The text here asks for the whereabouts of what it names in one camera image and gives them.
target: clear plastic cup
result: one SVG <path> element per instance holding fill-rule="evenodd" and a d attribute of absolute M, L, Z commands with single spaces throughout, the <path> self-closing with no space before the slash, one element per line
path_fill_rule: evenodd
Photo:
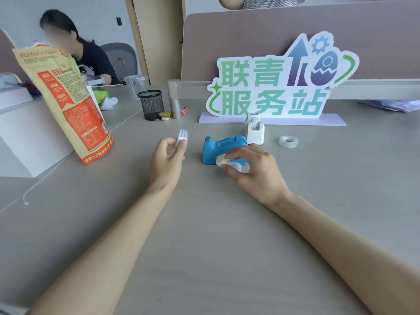
<path fill-rule="evenodd" d="M 147 89 L 149 85 L 149 78 L 143 75 L 131 75 L 124 77 L 124 81 L 127 83 L 127 86 L 130 89 L 131 98 L 134 100 L 140 100 L 137 96 L 141 91 Z"/>

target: white wall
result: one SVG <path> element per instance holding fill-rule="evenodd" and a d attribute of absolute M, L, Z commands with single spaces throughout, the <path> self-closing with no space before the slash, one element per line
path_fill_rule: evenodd
<path fill-rule="evenodd" d="M 93 39 L 98 45 L 122 42 L 136 50 L 125 0 L 0 0 L 0 28 L 16 47 L 31 46 L 46 39 L 39 19 L 48 9 L 66 13 L 86 40 Z M 122 26 L 117 25 L 116 17 L 121 18 Z"/>
<path fill-rule="evenodd" d="M 362 2 L 362 1 L 375 1 L 375 0 L 306 0 L 300 6 L 309 5 L 321 5 L 321 4 L 339 4 L 339 3 L 351 3 L 351 2 Z M 185 11 L 186 15 L 192 13 L 204 13 L 204 12 L 222 12 L 228 11 L 222 7 L 218 0 L 185 0 Z"/>

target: woman's black hair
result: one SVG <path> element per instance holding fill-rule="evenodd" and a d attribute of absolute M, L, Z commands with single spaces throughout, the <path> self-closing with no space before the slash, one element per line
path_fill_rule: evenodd
<path fill-rule="evenodd" d="M 59 10 L 51 9 L 45 11 L 44 14 L 41 16 L 41 19 L 39 20 L 39 26 L 41 28 L 44 28 L 45 24 L 55 26 L 56 28 L 67 31 L 69 33 L 71 33 L 71 31 L 74 31 L 77 35 L 77 41 L 81 43 L 87 43 L 79 36 L 77 28 L 74 25 L 71 18 L 69 18 L 66 14 Z"/>

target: green star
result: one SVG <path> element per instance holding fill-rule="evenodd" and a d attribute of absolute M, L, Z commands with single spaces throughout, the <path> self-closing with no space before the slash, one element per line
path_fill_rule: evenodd
<path fill-rule="evenodd" d="M 219 90 L 221 89 L 221 88 L 223 88 L 222 86 L 219 86 L 218 84 L 217 84 L 217 81 L 216 81 L 216 84 L 214 85 L 214 86 L 212 86 L 212 87 L 210 87 L 210 88 L 212 88 L 212 89 L 214 89 L 215 91 L 216 91 L 216 94 L 219 92 Z"/>

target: door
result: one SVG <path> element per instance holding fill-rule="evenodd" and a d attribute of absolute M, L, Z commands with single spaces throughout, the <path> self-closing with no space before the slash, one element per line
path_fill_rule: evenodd
<path fill-rule="evenodd" d="M 181 78 L 182 0 L 133 0 L 150 84 Z"/>

